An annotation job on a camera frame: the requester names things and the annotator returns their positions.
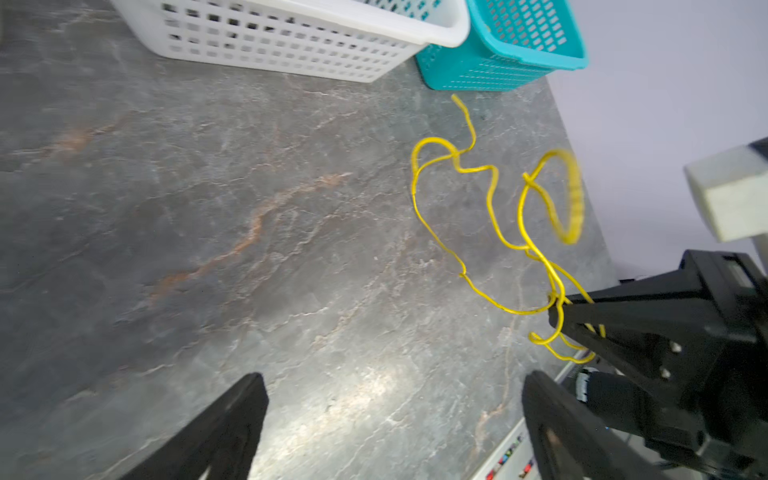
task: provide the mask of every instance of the yellow cable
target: yellow cable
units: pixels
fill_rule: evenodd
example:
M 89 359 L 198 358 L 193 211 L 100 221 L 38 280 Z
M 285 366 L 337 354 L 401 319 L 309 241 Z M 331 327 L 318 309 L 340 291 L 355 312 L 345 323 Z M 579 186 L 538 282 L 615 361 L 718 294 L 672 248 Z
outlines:
M 497 308 L 504 310 L 507 313 L 513 313 L 515 315 L 532 315 L 534 313 L 540 313 L 544 312 L 546 310 L 549 310 L 550 307 L 554 305 L 555 309 L 558 312 L 558 324 L 554 329 L 554 332 L 546 339 L 542 339 L 539 335 L 537 335 L 534 332 L 530 332 L 528 334 L 528 339 L 531 340 L 531 342 L 535 343 L 536 345 L 543 345 L 545 346 L 555 357 L 557 357 L 560 360 L 564 361 L 571 361 L 575 363 L 587 363 L 590 362 L 594 358 L 594 353 L 590 353 L 583 359 L 576 359 L 573 356 L 563 356 L 552 348 L 550 345 L 552 342 L 554 342 L 557 338 L 560 338 L 563 343 L 565 343 L 566 346 L 569 346 L 573 349 L 578 350 L 584 350 L 585 348 L 582 346 L 577 346 L 571 342 L 569 342 L 565 335 L 562 334 L 563 330 L 563 322 L 564 322 L 564 314 L 563 314 L 563 303 L 570 303 L 570 300 L 566 298 L 565 296 L 565 286 L 563 285 L 562 280 L 560 279 L 559 273 L 562 273 L 565 275 L 566 278 L 568 278 L 571 283 L 573 283 L 578 291 L 581 293 L 581 295 L 589 302 L 593 303 L 592 298 L 587 294 L 586 291 L 581 287 L 579 282 L 576 281 L 574 277 L 571 276 L 570 273 L 566 272 L 562 269 L 559 265 L 556 263 L 550 262 L 547 257 L 536 247 L 536 244 L 533 243 L 533 240 L 531 240 L 530 236 L 528 235 L 528 232 L 525 229 L 525 222 L 523 220 L 523 210 L 525 208 L 525 199 L 528 197 L 528 192 L 530 190 L 533 190 L 536 192 L 539 197 L 544 201 L 544 205 L 547 208 L 547 214 L 549 216 L 549 220 L 552 223 L 552 227 L 554 229 L 555 234 L 557 234 L 558 238 L 563 243 L 566 243 L 567 245 L 572 245 L 576 242 L 578 242 L 579 236 L 581 235 L 581 226 L 584 223 L 584 192 L 581 189 L 581 174 L 579 172 L 578 164 L 576 163 L 576 159 L 573 157 L 573 155 L 565 150 L 553 150 L 547 152 L 541 160 L 538 162 L 538 166 L 533 170 L 533 173 L 523 174 L 523 180 L 525 181 L 525 186 L 523 187 L 522 192 L 520 193 L 520 201 L 518 202 L 518 229 L 520 230 L 520 234 L 523 238 L 523 241 L 525 242 L 525 245 L 514 245 L 513 243 L 510 243 L 507 241 L 506 238 L 504 238 L 504 235 L 502 234 L 501 228 L 498 226 L 498 222 L 496 221 L 496 214 L 493 210 L 493 194 L 496 191 L 496 187 L 498 186 L 498 168 L 495 165 L 483 165 L 481 167 L 473 167 L 473 168 L 464 168 L 461 166 L 461 155 L 467 153 L 472 148 L 475 147 L 475 143 L 477 142 L 477 134 L 475 133 L 475 127 L 472 125 L 472 119 L 469 117 L 469 111 L 467 110 L 467 107 L 462 103 L 461 100 L 458 99 L 456 95 L 452 95 L 451 99 L 458 105 L 459 108 L 462 109 L 462 112 L 464 112 L 464 117 L 467 120 L 467 127 L 469 128 L 469 133 L 472 134 L 472 143 L 469 145 L 469 147 L 465 148 L 464 150 L 457 149 L 451 142 L 447 141 L 445 138 L 440 137 L 427 137 L 422 139 L 419 143 L 417 143 L 413 151 L 411 152 L 411 168 L 413 170 L 413 181 L 411 182 L 411 198 L 413 199 L 413 210 L 416 212 L 416 216 L 421 220 L 422 224 L 426 229 L 430 232 L 432 235 L 432 238 L 435 239 L 435 242 L 446 252 L 453 255 L 453 257 L 458 261 L 458 264 L 462 267 L 462 272 L 459 274 L 461 278 L 466 280 L 467 284 L 469 285 L 472 290 L 475 291 L 479 296 L 483 297 L 487 301 L 489 301 L 493 306 L 496 306 Z M 428 144 L 440 144 L 443 147 L 445 147 L 446 150 L 448 150 L 449 154 L 444 155 L 442 157 L 434 158 L 425 164 L 419 166 L 419 152 L 421 151 L 424 146 Z M 546 165 L 547 161 L 549 161 L 553 157 L 559 157 L 563 160 L 565 163 L 566 169 L 568 171 L 568 198 L 570 200 L 571 205 L 571 211 L 569 215 L 569 224 L 568 229 L 566 230 L 563 227 L 563 224 L 561 223 L 558 213 L 554 207 L 554 203 L 552 202 L 551 197 L 549 196 L 549 193 L 539 184 L 536 183 L 536 178 L 541 173 L 541 170 Z M 454 169 L 459 172 L 460 174 L 476 174 L 482 171 L 490 170 L 491 171 L 491 184 L 488 186 L 488 193 L 485 195 L 485 206 L 488 209 L 488 216 L 491 218 L 491 223 L 493 224 L 493 229 L 496 232 L 496 235 L 498 236 L 499 240 L 507 247 L 512 250 L 523 250 L 525 251 L 525 254 L 537 262 L 541 262 L 544 264 L 545 269 L 547 270 L 547 277 L 549 279 L 550 286 L 552 288 L 552 291 L 550 293 L 550 299 L 549 302 L 537 309 L 532 310 L 514 310 L 511 308 L 508 308 L 504 305 L 501 305 L 496 300 L 492 299 L 487 293 L 480 290 L 478 287 L 475 286 L 475 284 L 472 282 L 472 280 L 469 278 L 469 275 L 467 275 L 467 266 L 464 264 L 464 261 L 458 256 L 456 252 L 449 249 L 443 242 L 440 240 L 440 238 L 437 236 L 437 233 L 429 226 L 429 224 L 424 220 L 424 217 L 422 217 L 421 212 L 419 212 L 419 205 L 416 203 L 416 185 L 419 183 L 419 176 L 422 174 L 425 168 L 429 167 L 430 165 L 436 164 L 443 160 L 452 160 Z M 589 329 L 592 333 L 597 334 L 595 332 L 594 327 L 586 323 L 584 325 L 587 329 Z M 605 327 L 602 325 L 598 325 L 598 329 L 600 331 L 600 336 L 605 337 Z

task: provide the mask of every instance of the wall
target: wall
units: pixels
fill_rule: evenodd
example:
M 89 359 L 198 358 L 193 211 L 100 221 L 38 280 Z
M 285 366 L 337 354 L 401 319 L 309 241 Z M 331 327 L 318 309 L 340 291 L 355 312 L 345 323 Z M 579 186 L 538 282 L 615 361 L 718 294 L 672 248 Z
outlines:
M 718 244 L 683 166 L 768 136 L 768 2 L 571 0 L 590 55 L 549 82 L 620 278 Z

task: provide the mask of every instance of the gray marble countertop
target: gray marble countertop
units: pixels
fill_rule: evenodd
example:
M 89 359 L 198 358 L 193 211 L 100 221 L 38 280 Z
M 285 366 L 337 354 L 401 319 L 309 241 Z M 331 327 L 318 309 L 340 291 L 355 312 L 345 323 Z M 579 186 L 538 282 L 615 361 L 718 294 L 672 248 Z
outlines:
M 466 165 L 497 164 L 518 239 L 521 174 L 568 141 L 546 81 L 465 92 Z M 2 478 L 117 478 L 246 372 L 270 395 L 254 478 L 466 478 L 521 418 L 525 373 L 562 366 L 473 294 L 414 216 L 409 154 L 469 141 L 413 61 L 372 84 L 173 61 L 103 0 L 17 0 L 0 44 Z M 442 153 L 437 147 L 427 154 Z M 564 168 L 541 177 L 564 208 Z M 506 250 L 488 175 L 425 173 L 420 206 L 473 280 L 546 300 Z M 588 208 L 560 245 L 613 285 Z

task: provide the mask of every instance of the tangled yellow cord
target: tangled yellow cord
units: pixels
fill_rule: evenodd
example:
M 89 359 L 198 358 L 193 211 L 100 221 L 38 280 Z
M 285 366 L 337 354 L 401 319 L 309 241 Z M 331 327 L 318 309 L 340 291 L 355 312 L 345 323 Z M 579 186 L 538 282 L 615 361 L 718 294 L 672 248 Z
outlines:
M 548 310 L 551 306 L 555 306 L 555 308 L 558 311 L 558 325 L 554 329 L 554 333 L 550 335 L 546 339 L 542 339 L 539 335 L 537 335 L 534 332 L 530 332 L 528 334 L 528 339 L 531 340 L 531 342 L 535 343 L 536 345 L 543 345 L 547 347 L 547 349 L 552 353 L 552 355 L 556 356 L 560 360 L 564 361 L 572 361 L 576 363 L 587 363 L 591 361 L 594 358 L 594 353 L 590 353 L 586 357 L 582 359 L 576 359 L 573 356 L 563 356 L 559 353 L 555 352 L 555 350 L 552 348 L 550 343 L 554 342 L 558 337 L 562 339 L 562 341 L 565 343 L 565 345 L 577 349 L 577 350 L 584 350 L 584 347 L 574 345 L 573 343 L 569 342 L 568 339 L 565 337 L 565 335 L 562 334 L 563 330 L 563 303 L 570 303 L 570 300 L 568 300 L 565 297 L 565 287 L 563 285 L 562 280 L 560 280 L 560 276 L 558 275 L 558 272 L 562 273 L 566 276 L 578 289 L 578 291 L 581 293 L 584 298 L 592 303 L 592 298 L 589 297 L 589 294 L 584 291 L 583 288 L 581 288 L 581 285 L 579 282 L 576 281 L 574 277 L 571 276 L 570 273 L 563 270 L 559 265 L 556 263 L 550 262 L 547 260 L 547 257 L 544 256 L 544 254 L 536 247 L 535 243 L 531 240 L 530 236 L 528 235 L 528 232 L 525 230 L 525 223 L 523 222 L 523 208 L 525 207 L 525 199 L 528 196 L 528 191 L 530 189 L 533 189 L 536 193 L 541 196 L 541 199 L 544 201 L 545 206 L 547 207 L 547 213 L 549 214 L 549 220 L 552 223 L 552 226 L 554 228 L 555 233 L 558 235 L 560 240 L 563 243 L 566 243 L 568 245 L 572 245 L 578 241 L 579 236 L 581 235 L 581 225 L 584 222 L 584 193 L 581 190 L 581 174 L 579 173 L 578 165 L 576 163 L 576 159 L 573 157 L 573 155 L 565 150 L 553 150 L 547 152 L 541 160 L 538 162 L 538 166 L 533 170 L 533 173 L 523 174 L 523 180 L 525 181 L 525 186 L 523 187 L 523 191 L 520 194 L 520 201 L 518 202 L 518 228 L 520 230 L 520 234 L 523 237 L 523 240 L 525 241 L 525 245 L 514 245 L 512 243 L 509 243 L 507 239 L 504 238 L 504 235 L 502 234 L 501 229 L 498 226 L 498 222 L 496 221 L 496 214 L 493 210 L 493 193 L 496 190 L 496 186 L 498 185 L 498 168 L 495 165 L 483 165 L 482 167 L 474 167 L 474 168 L 464 168 L 461 166 L 461 155 L 467 153 L 472 148 L 475 147 L 475 142 L 477 141 L 477 134 L 475 133 L 475 127 L 472 125 L 472 120 L 469 118 L 469 111 L 467 110 L 467 107 L 462 103 L 461 100 L 458 99 L 456 95 L 451 96 L 451 99 L 458 105 L 459 108 L 462 109 L 464 112 L 464 116 L 467 120 L 467 126 L 469 127 L 469 132 L 472 134 L 472 144 L 469 145 L 468 148 L 465 148 L 464 150 L 457 149 L 451 142 L 447 141 L 445 138 L 440 137 L 427 137 L 422 139 L 419 143 L 416 144 L 413 148 L 413 152 L 411 152 L 411 168 L 413 169 L 413 181 L 411 183 L 411 198 L 413 199 L 413 210 L 416 211 L 416 216 L 421 220 L 421 222 L 424 224 L 424 227 L 426 227 L 427 230 L 432 234 L 432 237 L 435 238 L 435 241 L 438 243 L 438 245 L 445 250 L 446 252 L 453 255 L 454 258 L 458 261 L 458 263 L 462 266 L 462 272 L 459 274 L 461 278 L 467 281 L 469 286 L 481 297 L 485 298 L 487 301 L 489 301 L 494 306 L 498 307 L 501 310 L 504 310 L 507 313 L 513 313 L 515 315 L 532 315 L 534 313 L 540 313 L 544 312 L 545 310 Z M 444 155 L 442 157 L 434 158 L 422 166 L 419 166 L 419 152 L 422 148 L 424 148 L 427 144 L 440 144 L 443 147 L 445 147 L 449 154 Z M 563 224 L 560 222 L 560 219 L 558 218 L 558 213 L 554 208 L 554 203 L 552 202 L 551 197 L 547 193 L 547 191 L 541 187 L 541 185 L 537 184 L 535 182 L 536 177 L 538 177 L 539 173 L 541 173 L 541 169 L 544 168 L 544 165 L 547 163 L 547 161 L 553 157 L 560 157 L 564 162 L 565 166 L 568 169 L 568 193 L 570 197 L 570 203 L 571 203 L 571 214 L 570 214 L 570 221 L 568 229 L 566 230 L 563 228 Z M 491 223 L 493 223 L 493 228 L 496 231 L 496 235 L 498 235 L 499 240 L 502 241 L 502 243 L 512 250 L 523 250 L 525 251 L 525 255 L 528 256 L 528 258 L 531 258 L 532 260 L 536 260 L 538 262 L 542 262 L 544 264 L 544 267 L 547 270 L 547 275 L 549 278 L 549 283 L 552 288 L 552 291 L 550 292 L 550 299 L 549 303 L 547 305 L 544 305 L 542 307 L 539 307 L 537 309 L 533 310 L 513 310 L 510 308 L 507 308 L 506 306 L 501 305 L 496 300 L 492 299 L 487 293 L 481 291 L 478 289 L 474 283 L 472 283 L 472 280 L 470 280 L 469 275 L 467 275 L 467 266 L 464 264 L 461 258 L 454 252 L 453 250 L 449 249 L 437 236 L 437 233 L 429 226 L 429 224 L 424 220 L 424 217 L 422 217 L 421 213 L 419 212 L 419 205 L 416 203 L 416 185 L 419 182 L 419 175 L 424 171 L 425 168 L 427 168 L 430 165 L 436 164 L 439 161 L 448 160 L 449 158 L 452 159 L 453 167 L 457 172 L 460 174 L 475 174 L 478 172 L 490 170 L 491 171 L 491 185 L 488 187 L 488 193 L 485 195 L 485 204 L 488 208 L 488 215 L 491 218 Z M 596 333 L 594 330 L 594 327 L 587 323 L 585 326 L 592 332 Z M 600 335 L 605 337 L 605 327 L 600 325 L 598 326 L 600 330 Z

